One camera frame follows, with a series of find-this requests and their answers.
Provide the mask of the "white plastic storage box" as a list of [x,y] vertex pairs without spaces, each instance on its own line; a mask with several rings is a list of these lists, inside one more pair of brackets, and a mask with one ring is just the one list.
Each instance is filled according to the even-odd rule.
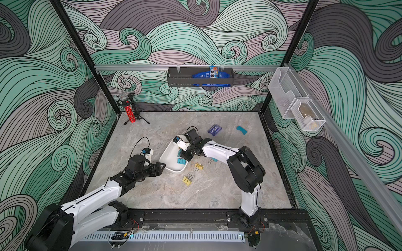
[[182,139],[182,142],[174,143],[172,139],[160,157],[160,162],[166,164],[165,170],[168,170],[174,174],[183,173],[188,163],[188,161],[186,161],[185,165],[177,163],[178,158],[182,158],[182,146],[188,145],[188,142],[186,142],[183,135],[178,136]]

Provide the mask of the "yellow binder clip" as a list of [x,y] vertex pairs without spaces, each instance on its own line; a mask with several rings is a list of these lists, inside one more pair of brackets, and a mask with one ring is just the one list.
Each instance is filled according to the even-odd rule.
[[190,186],[192,184],[192,180],[195,178],[194,174],[187,174],[183,177],[182,182],[186,185],[186,186]]
[[200,163],[195,163],[195,172],[198,172],[199,170],[203,170],[204,166]]

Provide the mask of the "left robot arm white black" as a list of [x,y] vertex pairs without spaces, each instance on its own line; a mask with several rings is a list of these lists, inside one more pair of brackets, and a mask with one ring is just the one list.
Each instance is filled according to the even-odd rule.
[[148,177],[158,177],[166,164],[150,161],[150,155],[134,155],[123,171],[99,188],[62,205],[44,208],[28,233],[24,247],[29,251],[67,251],[84,237],[129,222],[128,208],[117,199]]

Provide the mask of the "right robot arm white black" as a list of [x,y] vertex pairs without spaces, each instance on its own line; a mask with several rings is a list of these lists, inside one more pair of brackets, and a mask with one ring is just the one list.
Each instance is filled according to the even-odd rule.
[[180,157],[186,161],[191,161],[194,156],[202,156],[227,164],[235,184],[241,190],[240,217],[248,222],[256,219],[260,210],[259,191],[266,172],[250,148],[229,147],[210,138],[203,139],[195,129],[174,137],[173,143],[182,150]]

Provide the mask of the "blue playing card box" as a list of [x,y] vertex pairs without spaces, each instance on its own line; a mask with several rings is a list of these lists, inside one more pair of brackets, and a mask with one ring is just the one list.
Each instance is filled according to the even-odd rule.
[[211,128],[207,130],[209,134],[211,134],[213,137],[215,137],[219,132],[221,132],[222,127],[219,126],[218,124],[214,124]]

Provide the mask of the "teal tape dispenser piece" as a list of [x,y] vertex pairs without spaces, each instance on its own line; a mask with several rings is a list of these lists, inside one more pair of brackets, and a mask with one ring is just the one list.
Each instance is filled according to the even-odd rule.
[[248,133],[247,130],[241,126],[237,126],[236,129],[239,130],[243,135],[246,135]]

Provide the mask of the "blue package in basket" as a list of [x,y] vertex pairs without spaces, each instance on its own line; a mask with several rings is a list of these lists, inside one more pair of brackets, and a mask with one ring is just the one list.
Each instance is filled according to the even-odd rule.
[[194,86],[202,87],[224,87],[231,85],[231,74],[221,71],[220,67],[210,66],[208,70],[192,74],[192,79],[196,80]]

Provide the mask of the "black microphone tripod stand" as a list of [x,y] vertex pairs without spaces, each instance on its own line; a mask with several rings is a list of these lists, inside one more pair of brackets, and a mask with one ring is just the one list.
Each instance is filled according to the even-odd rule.
[[135,102],[134,102],[134,95],[133,94],[128,94],[128,93],[121,93],[119,94],[119,100],[116,101],[118,106],[121,106],[124,108],[128,120],[124,123],[124,125],[127,125],[128,122],[134,123],[137,120],[143,120],[147,124],[150,124],[149,121],[144,119],[144,117],[141,116],[141,111],[139,111],[136,108]]

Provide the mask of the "black wall basket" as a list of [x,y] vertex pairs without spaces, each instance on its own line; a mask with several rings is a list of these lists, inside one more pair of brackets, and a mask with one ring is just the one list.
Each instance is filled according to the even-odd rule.
[[173,67],[168,69],[170,87],[230,87],[234,84],[232,68],[217,68],[217,77],[211,67]]

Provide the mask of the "aluminium rail back wall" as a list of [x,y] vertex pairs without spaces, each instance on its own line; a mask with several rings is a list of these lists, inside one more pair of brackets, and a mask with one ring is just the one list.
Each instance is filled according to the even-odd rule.
[[[96,71],[167,71],[169,68],[208,68],[209,65],[163,65],[163,64],[98,64]],[[272,72],[277,65],[219,65],[221,68],[232,68],[234,71]]]

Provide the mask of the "aluminium rail wall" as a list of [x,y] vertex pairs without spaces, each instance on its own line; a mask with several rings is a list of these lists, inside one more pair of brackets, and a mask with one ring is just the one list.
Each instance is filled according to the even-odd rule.
[[318,117],[324,119],[325,129],[334,139],[339,150],[354,168],[354,172],[361,178],[372,196],[376,199],[384,213],[387,215],[392,225],[402,233],[402,205],[392,195],[391,191],[380,180],[375,171],[370,167],[365,158],[360,154],[358,149],[353,145],[347,135],[342,131],[334,118],[327,113],[320,100],[313,94],[308,86],[303,82],[295,68],[290,63],[285,63],[291,71],[292,77],[296,81],[296,87],[302,93],[303,97],[307,97],[312,103],[312,110],[318,114]]
[[[163,64],[98,64],[96,71],[167,71],[169,68],[208,68],[209,65],[163,65]],[[277,65],[219,65],[221,68],[232,68],[234,71],[272,72]]]

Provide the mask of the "clear plastic wall bin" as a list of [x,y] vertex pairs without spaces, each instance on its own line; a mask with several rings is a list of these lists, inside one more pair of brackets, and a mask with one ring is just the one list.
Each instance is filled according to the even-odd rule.
[[306,93],[297,73],[288,67],[279,67],[269,83],[269,92],[282,119],[296,120],[302,131],[318,132],[326,123],[313,104],[313,95]]

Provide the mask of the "aluminium rail right wall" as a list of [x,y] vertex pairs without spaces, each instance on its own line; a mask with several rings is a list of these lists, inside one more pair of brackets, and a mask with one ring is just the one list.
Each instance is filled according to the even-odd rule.
[[392,195],[391,191],[380,180],[375,171],[370,167],[365,158],[360,154],[358,149],[353,145],[347,135],[342,131],[334,118],[327,113],[320,100],[313,94],[308,86],[303,82],[295,68],[290,63],[285,63],[291,71],[292,77],[296,81],[296,87],[302,93],[303,97],[307,97],[312,103],[312,110],[318,114],[318,117],[324,119],[325,129],[334,139],[339,150],[354,168],[354,172],[361,178],[372,196],[376,199],[384,213],[387,215],[392,225],[402,233],[402,205]]

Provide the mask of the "black vertical frame post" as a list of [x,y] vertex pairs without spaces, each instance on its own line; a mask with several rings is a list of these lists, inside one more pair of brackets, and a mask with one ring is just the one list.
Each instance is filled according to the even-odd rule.
[[290,64],[319,2],[320,1],[274,1],[276,5],[277,3],[279,4],[279,10],[284,15],[287,22],[288,31],[293,32],[289,45],[285,47],[286,50],[280,64],[281,67]]
[[90,54],[88,53],[87,49],[85,48],[83,41],[79,37],[79,34],[76,31],[73,23],[71,22],[66,10],[62,6],[61,1],[50,0],[50,3],[52,5],[52,7],[54,8],[55,12],[57,13],[58,17],[60,18],[61,22],[63,23],[65,29],[69,33],[72,41],[76,45],[79,53],[83,57],[83,60],[85,61],[86,65],[89,67],[98,86],[100,87],[100,89],[102,90],[106,99],[108,100],[109,104],[113,108],[115,114],[118,116],[121,115],[121,111],[120,111],[118,105],[116,104],[116,101],[114,100],[110,90],[108,89],[108,86],[106,85],[106,82],[104,81],[104,78],[99,73],[96,72],[94,61],[92,60]]

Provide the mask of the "black vertical frame post left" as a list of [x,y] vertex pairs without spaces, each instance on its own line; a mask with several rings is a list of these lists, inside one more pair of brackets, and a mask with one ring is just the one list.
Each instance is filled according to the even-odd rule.
[[61,1],[50,0],[50,3],[52,5],[52,7],[54,8],[55,12],[57,13],[58,17],[60,18],[61,22],[63,23],[65,29],[69,33],[72,41],[76,45],[79,53],[83,57],[83,60],[85,61],[86,65],[89,67],[98,86],[100,87],[100,89],[102,90],[106,99],[108,100],[109,104],[113,108],[115,114],[118,116],[121,115],[121,111],[120,111],[118,105],[116,104],[116,101],[114,100],[110,90],[108,89],[108,86],[106,85],[106,82],[104,81],[104,78],[99,73],[96,72],[94,61],[92,60],[90,54],[88,53],[87,49],[85,48],[83,41],[79,37],[79,34],[76,31],[73,23],[71,22],[66,10],[62,6]]

